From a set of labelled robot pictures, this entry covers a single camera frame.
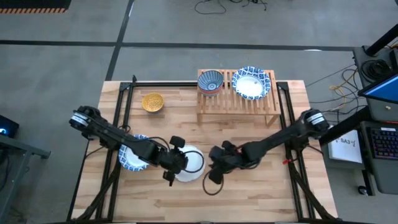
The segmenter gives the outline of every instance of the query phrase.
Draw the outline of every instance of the wooden tabletop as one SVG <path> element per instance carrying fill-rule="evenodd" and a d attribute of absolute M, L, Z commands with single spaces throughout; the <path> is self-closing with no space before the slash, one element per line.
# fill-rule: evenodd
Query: wooden tabletop
<path fill-rule="evenodd" d="M 102 89 L 98 108 L 108 121 L 113 120 L 119 84 L 120 82 L 105 82 Z M 294 113 L 298 118 L 301 112 L 310 108 L 305 85 L 303 81 L 289 81 L 289 88 Z M 148 114 L 141 107 L 143 96 L 150 92 L 160 93 L 164 97 L 165 106 L 158 114 Z M 224 140 L 240 145 L 264 139 L 280 130 L 278 121 L 266 128 L 264 118 L 251 115 L 204 115 L 199 126 L 196 107 L 196 87 L 135 88 L 129 120 L 131 133 L 162 136 L 166 140 L 173 135 L 180 136 L 186 140 L 186 144 L 194 145 L 204 152 L 208 165 L 211 162 L 208 158 L 210 149 L 214 145 L 220 146 Z M 317 141 L 310 143 L 319 147 Z M 91 142 L 88 153 L 98 147 L 98 142 Z M 311 190 L 321 204 L 337 216 L 322 155 L 306 149 L 303 156 Z M 86 159 L 72 218 L 81 215 L 98 193 L 105 158 L 106 150 L 103 149 Z M 169 183 L 162 178 L 163 169 L 160 167 L 151 166 L 140 172 L 122 168 L 114 221 L 297 221 L 288 168 L 282 164 L 284 159 L 284 147 L 279 146 L 269 151 L 256 169 L 236 169 L 226 174 L 224 188 L 216 196 L 204 193 L 201 186 L 203 176 L 189 183 L 175 181 L 169 187 Z M 207 181 L 206 187 L 209 191 L 216 191 L 219 185 Z M 307 214 L 302 192 L 300 197 L 304 214 Z M 106 197 L 104 215 L 108 211 L 108 202 L 109 195 Z"/>

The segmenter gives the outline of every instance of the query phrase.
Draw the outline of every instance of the wooden dish rack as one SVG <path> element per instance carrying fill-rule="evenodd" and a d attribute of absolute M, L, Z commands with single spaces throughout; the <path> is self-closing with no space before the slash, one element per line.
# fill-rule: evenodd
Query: wooden dish rack
<path fill-rule="evenodd" d="M 239 96 L 232 88 L 231 80 L 237 70 L 201 69 L 198 77 L 206 71 L 215 70 L 224 76 L 223 88 L 216 96 L 205 96 L 198 86 L 198 123 L 205 114 L 242 114 L 261 115 L 265 117 L 269 128 L 280 115 L 278 92 L 273 70 L 265 70 L 271 79 L 271 89 L 266 97 L 259 100 L 247 100 Z"/>

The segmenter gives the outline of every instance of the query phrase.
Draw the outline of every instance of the gray floor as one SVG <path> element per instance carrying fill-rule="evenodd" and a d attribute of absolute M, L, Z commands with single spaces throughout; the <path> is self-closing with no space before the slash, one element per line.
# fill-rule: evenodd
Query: gray floor
<path fill-rule="evenodd" d="M 0 39 L 116 41 L 127 2 L 73 0 L 66 14 L 0 14 Z M 398 21 L 393 0 L 278 0 L 269 1 L 267 12 L 261 5 L 242 8 L 221 0 L 227 13 L 210 16 L 197 14 L 196 2 L 136 0 L 124 41 L 352 47 L 370 44 Z M 209 2 L 199 9 L 216 7 Z M 0 113 L 20 123 L 21 141 L 53 152 L 47 161 L 31 162 L 19 189 L 16 207 L 28 223 L 67 217 L 86 146 L 68 119 L 80 105 L 98 103 L 112 52 L 113 47 L 0 45 L 0 94 L 11 96 L 1 98 Z M 194 80 L 199 68 L 255 65 L 275 70 L 279 80 L 311 83 L 352 64 L 350 52 L 122 48 L 113 80 L 133 74 L 140 80 Z M 328 87 L 341 82 L 338 73 L 308 87 L 310 101 L 336 97 Z M 327 110 L 339 103 L 312 106 Z M 396 223 L 398 196 L 358 195 L 355 187 L 363 183 L 352 169 L 329 167 L 328 175 L 342 219 Z"/>

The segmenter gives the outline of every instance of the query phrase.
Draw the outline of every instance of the blue and white bowl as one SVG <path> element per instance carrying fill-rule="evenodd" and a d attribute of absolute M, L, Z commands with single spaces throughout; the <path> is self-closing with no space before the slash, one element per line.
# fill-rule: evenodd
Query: blue and white bowl
<path fill-rule="evenodd" d="M 223 87 L 224 76 L 220 72 L 210 70 L 203 72 L 198 78 L 200 91 L 205 95 L 216 95 Z"/>
<path fill-rule="evenodd" d="M 245 99 L 258 100 L 268 94 L 271 79 L 264 70 L 246 66 L 232 76 L 232 88 Z"/>
<path fill-rule="evenodd" d="M 135 138 L 147 139 L 148 137 L 142 134 L 135 134 Z M 140 171 L 148 167 L 148 163 L 138 159 L 131 149 L 125 145 L 122 145 L 119 149 L 119 162 L 121 165 L 129 171 Z"/>

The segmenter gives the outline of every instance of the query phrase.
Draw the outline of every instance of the yellow bowl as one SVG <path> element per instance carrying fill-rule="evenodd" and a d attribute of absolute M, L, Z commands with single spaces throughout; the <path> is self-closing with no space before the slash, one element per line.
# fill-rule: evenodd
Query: yellow bowl
<path fill-rule="evenodd" d="M 158 93 L 148 93 L 142 99 L 142 107 L 148 112 L 157 112 L 162 109 L 164 105 L 163 96 Z"/>

